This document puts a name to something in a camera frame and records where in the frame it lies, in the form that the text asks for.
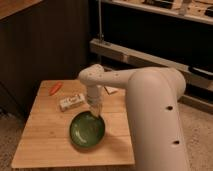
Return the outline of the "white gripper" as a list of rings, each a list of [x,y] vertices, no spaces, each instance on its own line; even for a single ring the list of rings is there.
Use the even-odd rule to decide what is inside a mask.
[[[87,86],[86,100],[87,100],[87,103],[91,106],[90,111],[92,115],[95,117],[99,117],[101,115],[101,107],[98,105],[102,103],[102,87]]]

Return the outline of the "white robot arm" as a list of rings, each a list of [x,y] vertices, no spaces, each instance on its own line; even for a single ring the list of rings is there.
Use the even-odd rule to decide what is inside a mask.
[[[178,100],[186,81],[174,68],[144,67],[106,72],[99,64],[82,70],[87,103],[101,113],[100,88],[125,90],[127,118],[136,171],[190,171]]]

